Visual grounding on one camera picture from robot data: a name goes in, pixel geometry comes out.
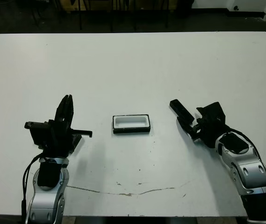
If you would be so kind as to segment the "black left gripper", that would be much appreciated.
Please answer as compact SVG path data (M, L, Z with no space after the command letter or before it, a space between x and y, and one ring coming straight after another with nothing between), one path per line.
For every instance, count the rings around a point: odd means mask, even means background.
M67 121L64 107L67 101ZM92 137L93 132L88 130L72 129L74 106L72 95L65 95L59 103L55 120L49 120L49 136L43 142L43 153L46 156L69 156L77 147L82 136Z

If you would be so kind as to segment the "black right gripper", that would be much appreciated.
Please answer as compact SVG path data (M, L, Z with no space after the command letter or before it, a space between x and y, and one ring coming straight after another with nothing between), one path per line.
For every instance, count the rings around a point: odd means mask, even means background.
M202 119L200 113L195 113L195 119L197 120L197 124L191 127L185 119L177 118L184 131L191 131L190 136L193 141L201 139L209 148L214 148L216 139L228 132L228 125L218 119L216 121Z

